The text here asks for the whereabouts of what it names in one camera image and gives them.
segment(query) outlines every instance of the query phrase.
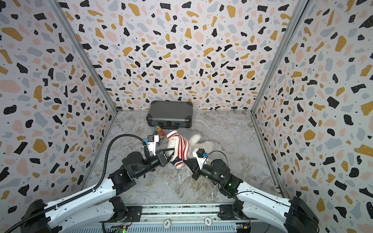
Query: terrazzo wallpaper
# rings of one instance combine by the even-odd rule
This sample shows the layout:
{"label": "terrazzo wallpaper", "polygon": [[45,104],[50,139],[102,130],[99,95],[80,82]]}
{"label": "terrazzo wallpaper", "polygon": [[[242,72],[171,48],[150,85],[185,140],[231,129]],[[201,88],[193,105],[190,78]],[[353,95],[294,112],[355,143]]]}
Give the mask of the terrazzo wallpaper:
{"label": "terrazzo wallpaper", "polygon": [[114,113],[46,1],[0,1],[0,232],[81,189]]}
{"label": "terrazzo wallpaper", "polygon": [[310,1],[255,111],[280,181],[320,232],[373,232],[372,12]]}
{"label": "terrazzo wallpaper", "polygon": [[118,109],[251,109],[297,0],[61,0]]}

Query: marble floor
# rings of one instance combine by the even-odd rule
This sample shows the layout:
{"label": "marble floor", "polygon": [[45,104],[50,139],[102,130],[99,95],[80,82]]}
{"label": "marble floor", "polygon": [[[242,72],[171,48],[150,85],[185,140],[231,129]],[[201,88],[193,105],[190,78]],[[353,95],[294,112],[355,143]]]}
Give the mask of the marble floor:
{"label": "marble floor", "polygon": [[[146,138],[154,131],[146,123],[147,111],[120,111],[109,134],[108,140],[100,154],[87,186],[94,185],[101,176],[107,145],[115,136],[130,133]],[[192,127],[180,128],[178,133],[189,139],[192,135],[202,135],[201,141],[212,141],[214,150],[223,151],[228,157],[229,168],[235,176],[250,183],[256,188],[276,195],[275,184],[259,144],[259,140],[249,112],[244,111],[194,111]],[[163,139],[157,149],[167,147],[167,139]],[[139,140],[123,137],[112,145],[107,174],[117,170],[122,159],[132,151],[143,154]],[[216,152],[209,156],[213,159],[225,158]],[[126,204],[172,204],[233,202],[220,194],[217,185],[200,177],[195,181],[187,166],[176,169],[172,164],[158,167],[156,171],[147,173],[145,178],[136,180],[136,185],[120,194]]]}

